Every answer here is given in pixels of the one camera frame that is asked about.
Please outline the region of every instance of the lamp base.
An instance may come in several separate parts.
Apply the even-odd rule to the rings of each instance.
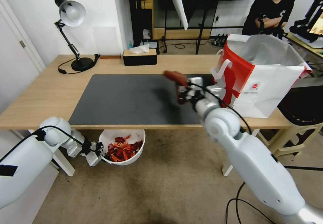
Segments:
[[[90,68],[93,68],[95,63],[90,58],[81,58],[81,61],[77,59],[72,62],[72,69],[74,71],[85,71]]]

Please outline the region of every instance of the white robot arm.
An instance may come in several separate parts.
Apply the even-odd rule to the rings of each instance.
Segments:
[[[179,85],[178,102],[192,103],[210,138],[224,147],[230,163],[258,200],[275,209],[285,223],[323,224],[323,211],[305,202],[284,166],[257,137],[241,129],[234,111],[220,108],[221,89],[207,87],[204,94],[202,78],[185,82],[178,72],[164,74]]]
[[[44,170],[60,147],[70,157],[79,153],[95,166],[105,156],[102,143],[91,143],[62,118],[50,117],[0,159],[0,209],[11,204]]]

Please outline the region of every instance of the tissue box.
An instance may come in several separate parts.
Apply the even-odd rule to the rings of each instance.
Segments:
[[[145,53],[131,53],[130,50],[124,50],[122,56],[125,66],[157,64],[157,52],[153,48]]]

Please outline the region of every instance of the door hinge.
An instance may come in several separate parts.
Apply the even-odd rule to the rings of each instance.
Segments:
[[[23,42],[23,41],[20,41],[19,43],[20,43],[20,45],[21,45],[23,48],[25,48],[25,47],[26,47],[26,45],[24,44],[24,42]]]

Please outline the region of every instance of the gray desk mat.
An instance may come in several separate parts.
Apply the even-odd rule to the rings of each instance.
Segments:
[[[203,77],[211,85],[211,75]],[[200,124],[192,105],[176,102],[175,83],[163,75],[93,75],[70,120],[73,125]]]

